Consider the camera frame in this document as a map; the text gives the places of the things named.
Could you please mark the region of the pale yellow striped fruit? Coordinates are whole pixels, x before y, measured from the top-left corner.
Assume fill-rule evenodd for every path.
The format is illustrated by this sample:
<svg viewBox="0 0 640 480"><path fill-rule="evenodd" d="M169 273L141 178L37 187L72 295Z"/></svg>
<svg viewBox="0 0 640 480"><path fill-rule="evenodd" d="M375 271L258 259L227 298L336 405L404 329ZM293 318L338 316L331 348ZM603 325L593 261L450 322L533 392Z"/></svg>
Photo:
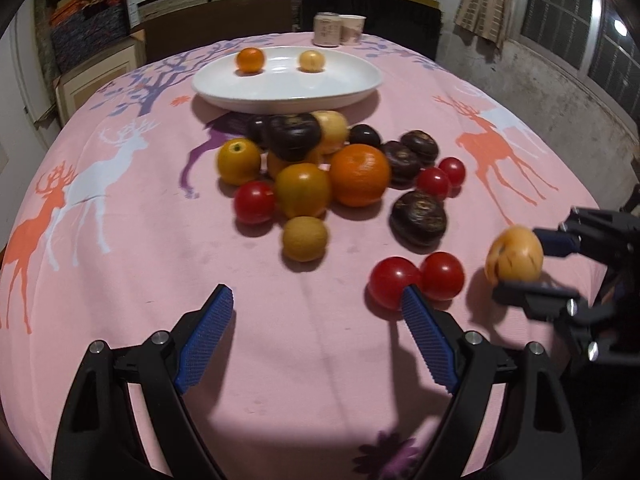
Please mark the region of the pale yellow striped fruit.
<svg viewBox="0 0 640 480"><path fill-rule="evenodd" d="M541 276L544 251L533 230L510 226L491 244L485 261L487 281L534 282Z"/></svg>

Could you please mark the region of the red tomato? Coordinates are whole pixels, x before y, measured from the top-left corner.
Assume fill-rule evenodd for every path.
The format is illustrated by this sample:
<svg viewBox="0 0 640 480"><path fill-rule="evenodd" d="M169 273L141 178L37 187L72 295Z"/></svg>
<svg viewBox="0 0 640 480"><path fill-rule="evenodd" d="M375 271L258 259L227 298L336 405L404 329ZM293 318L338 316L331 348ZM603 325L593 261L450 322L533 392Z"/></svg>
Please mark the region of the red tomato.
<svg viewBox="0 0 640 480"><path fill-rule="evenodd" d="M449 252L433 252L421 264L422 292L435 301L454 299L462 292L465 274L461 262Z"/></svg>
<svg viewBox="0 0 640 480"><path fill-rule="evenodd" d="M416 177L416 188L436 200L446 200L451 184L448 176L437 167L423 168Z"/></svg>
<svg viewBox="0 0 640 480"><path fill-rule="evenodd" d="M464 163L460 159L455 157L443 158L439 162L438 168L446 174L452 188L462 187L466 177L466 169Z"/></svg>
<svg viewBox="0 0 640 480"><path fill-rule="evenodd" d="M235 217L250 226L271 221L276 213L276 205L273 188L265 181L242 184L233 199Z"/></svg>
<svg viewBox="0 0 640 480"><path fill-rule="evenodd" d="M418 267L406 258L390 257L378 262L372 269L367 290L380 307L398 311L404 289L421 283Z"/></svg>

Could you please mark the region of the dark water chestnut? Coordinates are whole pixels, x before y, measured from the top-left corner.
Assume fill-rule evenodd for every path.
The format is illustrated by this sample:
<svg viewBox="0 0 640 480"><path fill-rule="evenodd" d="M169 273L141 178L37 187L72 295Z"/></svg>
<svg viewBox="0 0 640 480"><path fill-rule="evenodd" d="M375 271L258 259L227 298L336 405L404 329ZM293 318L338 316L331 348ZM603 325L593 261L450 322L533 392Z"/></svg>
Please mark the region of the dark water chestnut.
<svg viewBox="0 0 640 480"><path fill-rule="evenodd" d="M419 190L402 194L390 210L390 228L414 247L434 247L446 233L447 226L448 217L442 203Z"/></svg>
<svg viewBox="0 0 640 480"><path fill-rule="evenodd" d="M408 188L421 170L418 156L399 141L388 141L382 145L382 152L390 164L390 184L395 188Z"/></svg>
<svg viewBox="0 0 640 480"><path fill-rule="evenodd" d="M439 146L435 139L423 130L410 130L404 133L399 142L416 154L424 167L433 166L439 156Z"/></svg>

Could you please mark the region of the large orange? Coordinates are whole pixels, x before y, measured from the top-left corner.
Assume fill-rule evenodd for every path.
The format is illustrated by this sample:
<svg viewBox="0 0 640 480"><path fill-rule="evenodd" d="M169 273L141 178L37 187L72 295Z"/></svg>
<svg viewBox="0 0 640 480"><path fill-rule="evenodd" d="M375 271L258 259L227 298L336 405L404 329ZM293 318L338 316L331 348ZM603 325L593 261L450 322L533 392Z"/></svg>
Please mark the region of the large orange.
<svg viewBox="0 0 640 480"><path fill-rule="evenodd" d="M334 200L354 208L382 200L391 176L383 152L366 144L347 145L333 155L329 166Z"/></svg>

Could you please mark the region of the small brown yellow fruit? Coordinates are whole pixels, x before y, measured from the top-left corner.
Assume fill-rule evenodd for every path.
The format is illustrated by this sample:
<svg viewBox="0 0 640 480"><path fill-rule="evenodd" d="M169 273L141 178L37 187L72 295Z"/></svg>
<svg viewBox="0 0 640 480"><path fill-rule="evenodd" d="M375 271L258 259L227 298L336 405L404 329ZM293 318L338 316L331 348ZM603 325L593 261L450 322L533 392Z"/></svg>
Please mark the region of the small brown yellow fruit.
<svg viewBox="0 0 640 480"><path fill-rule="evenodd" d="M285 223L281 242L286 258L297 262L311 262L320 259L326 252L329 230L318 218L296 217Z"/></svg>

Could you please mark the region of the yellow apple-like fruit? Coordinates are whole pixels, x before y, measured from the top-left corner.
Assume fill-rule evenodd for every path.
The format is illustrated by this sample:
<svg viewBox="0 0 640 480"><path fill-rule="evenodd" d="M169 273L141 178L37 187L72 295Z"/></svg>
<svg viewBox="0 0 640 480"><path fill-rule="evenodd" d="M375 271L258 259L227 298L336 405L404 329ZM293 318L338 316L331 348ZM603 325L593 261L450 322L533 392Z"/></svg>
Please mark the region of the yellow apple-like fruit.
<svg viewBox="0 0 640 480"><path fill-rule="evenodd" d="M218 151L216 164L224 183L240 186L262 173L262 151L251 140L232 139Z"/></svg>

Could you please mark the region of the pink deer tablecloth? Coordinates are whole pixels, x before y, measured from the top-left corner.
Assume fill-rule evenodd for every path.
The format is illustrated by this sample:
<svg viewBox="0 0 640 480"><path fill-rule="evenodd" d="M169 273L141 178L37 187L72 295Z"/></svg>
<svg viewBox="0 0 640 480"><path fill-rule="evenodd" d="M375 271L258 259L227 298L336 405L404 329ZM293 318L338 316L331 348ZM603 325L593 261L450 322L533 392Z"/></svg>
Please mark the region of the pink deer tablecloth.
<svg viewBox="0 0 640 480"><path fill-rule="evenodd" d="M233 290L234 323L184 400L229 479L393 478L434 434L449 396L405 323L374 313L366 296L382 259L424 258L390 232L401 192L371 209L332 206L330 244L315 263L282 258L282 220L235 223L234 189L216 168L229 137L216 128L231 119L216 121L224 112L197 99L191 81L245 46L308 48L310 34L221 41L122 76L78 110L35 170L1 273L1 399L44 474L88 344L140 344L218 283ZM538 340L562 362L549 325L491 304L484 262L509 221L553 229L571 206L597 202L525 122L472 84L375 36L341 50L384 75L378 93L342 111L349 122L385 140L422 129L466 167L438 248L466 275L447 310L466 330L505 346Z"/></svg>

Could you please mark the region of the small dark plum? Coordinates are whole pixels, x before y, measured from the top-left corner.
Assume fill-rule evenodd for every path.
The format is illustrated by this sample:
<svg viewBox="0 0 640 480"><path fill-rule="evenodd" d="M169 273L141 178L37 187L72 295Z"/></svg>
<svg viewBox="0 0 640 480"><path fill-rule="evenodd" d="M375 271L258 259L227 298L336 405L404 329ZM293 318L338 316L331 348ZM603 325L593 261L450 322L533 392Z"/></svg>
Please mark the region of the small dark plum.
<svg viewBox="0 0 640 480"><path fill-rule="evenodd" d="M364 144L371 148L380 148L383 144L380 134L367 124L353 125L349 129L349 144Z"/></svg>

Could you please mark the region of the pale yellow pear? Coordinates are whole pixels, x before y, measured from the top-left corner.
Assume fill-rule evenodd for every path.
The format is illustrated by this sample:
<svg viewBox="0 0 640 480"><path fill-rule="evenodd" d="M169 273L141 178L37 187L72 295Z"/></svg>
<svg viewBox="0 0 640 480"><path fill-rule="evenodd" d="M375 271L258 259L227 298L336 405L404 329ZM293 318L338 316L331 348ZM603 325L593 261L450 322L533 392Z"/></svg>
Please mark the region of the pale yellow pear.
<svg viewBox="0 0 640 480"><path fill-rule="evenodd" d="M320 126L321 142L318 150L322 155L329 155L340 150L349 136L349 125L346 117L336 110L317 110L311 113Z"/></svg>

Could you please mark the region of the large dark purple fruit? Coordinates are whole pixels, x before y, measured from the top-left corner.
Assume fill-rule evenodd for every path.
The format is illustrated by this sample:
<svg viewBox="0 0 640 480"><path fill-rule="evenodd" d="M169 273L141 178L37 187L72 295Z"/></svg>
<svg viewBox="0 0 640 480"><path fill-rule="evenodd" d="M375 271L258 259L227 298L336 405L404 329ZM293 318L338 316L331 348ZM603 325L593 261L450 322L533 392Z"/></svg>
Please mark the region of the large dark purple fruit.
<svg viewBox="0 0 640 480"><path fill-rule="evenodd" d="M310 113L273 115L266 121L269 151L285 162L302 162L322 138L318 120Z"/></svg>

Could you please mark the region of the patterned paper cup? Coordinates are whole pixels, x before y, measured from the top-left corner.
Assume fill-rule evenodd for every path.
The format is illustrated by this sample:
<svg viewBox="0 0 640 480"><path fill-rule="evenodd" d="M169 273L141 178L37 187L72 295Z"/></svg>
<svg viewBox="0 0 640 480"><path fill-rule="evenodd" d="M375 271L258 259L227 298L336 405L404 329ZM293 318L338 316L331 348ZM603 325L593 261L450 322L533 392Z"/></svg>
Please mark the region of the patterned paper cup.
<svg viewBox="0 0 640 480"><path fill-rule="evenodd" d="M341 14L341 44L354 46L360 44L366 18L362 15Z"/></svg>

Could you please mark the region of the patterned can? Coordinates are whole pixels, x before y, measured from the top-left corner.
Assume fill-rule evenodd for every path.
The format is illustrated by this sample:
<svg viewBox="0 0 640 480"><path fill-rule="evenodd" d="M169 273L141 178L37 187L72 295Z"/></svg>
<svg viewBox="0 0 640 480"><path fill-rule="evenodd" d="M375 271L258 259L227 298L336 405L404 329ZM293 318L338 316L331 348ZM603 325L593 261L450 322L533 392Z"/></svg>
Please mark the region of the patterned can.
<svg viewBox="0 0 640 480"><path fill-rule="evenodd" d="M341 45L342 19L336 13L319 12L314 17L314 38L317 47L335 48Z"/></svg>

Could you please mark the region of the white oval plate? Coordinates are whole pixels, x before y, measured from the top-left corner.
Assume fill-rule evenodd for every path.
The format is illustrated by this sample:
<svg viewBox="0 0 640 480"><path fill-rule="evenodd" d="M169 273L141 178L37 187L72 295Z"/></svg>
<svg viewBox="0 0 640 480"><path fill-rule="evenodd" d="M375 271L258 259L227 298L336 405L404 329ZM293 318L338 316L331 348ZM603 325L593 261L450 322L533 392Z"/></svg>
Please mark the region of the white oval plate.
<svg viewBox="0 0 640 480"><path fill-rule="evenodd" d="M235 55L208 63L192 79L204 101L223 110L254 115L338 110L367 99L383 82L372 63L348 52L323 49L326 65L307 73L298 58L301 46L266 47L266 64L258 74L240 72Z"/></svg>

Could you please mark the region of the cardboard box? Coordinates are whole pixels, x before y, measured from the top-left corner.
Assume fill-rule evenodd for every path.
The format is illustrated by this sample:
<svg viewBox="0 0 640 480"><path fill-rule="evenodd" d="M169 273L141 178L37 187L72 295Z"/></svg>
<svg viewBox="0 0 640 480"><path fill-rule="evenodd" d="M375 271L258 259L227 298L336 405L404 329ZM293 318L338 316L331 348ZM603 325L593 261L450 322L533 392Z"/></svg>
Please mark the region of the cardboard box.
<svg viewBox="0 0 640 480"><path fill-rule="evenodd" d="M145 61L145 32L140 29L56 78L53 89L61 125L65 126L99 88Z"/></svg>

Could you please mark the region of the small orange on plate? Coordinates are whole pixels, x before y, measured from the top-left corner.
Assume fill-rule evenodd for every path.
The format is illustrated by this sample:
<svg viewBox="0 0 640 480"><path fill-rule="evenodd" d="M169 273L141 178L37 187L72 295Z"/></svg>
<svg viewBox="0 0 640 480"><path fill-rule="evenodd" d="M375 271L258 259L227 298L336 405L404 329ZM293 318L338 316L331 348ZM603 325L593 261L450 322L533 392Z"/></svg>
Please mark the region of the small orange on plate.
<svg viewBox="0 0 640 480"><path fill-rule="evenodd" d="M258 48L242 49L235 57L235 64L242 74L253 75L262 71L266 58Z"/></svg>

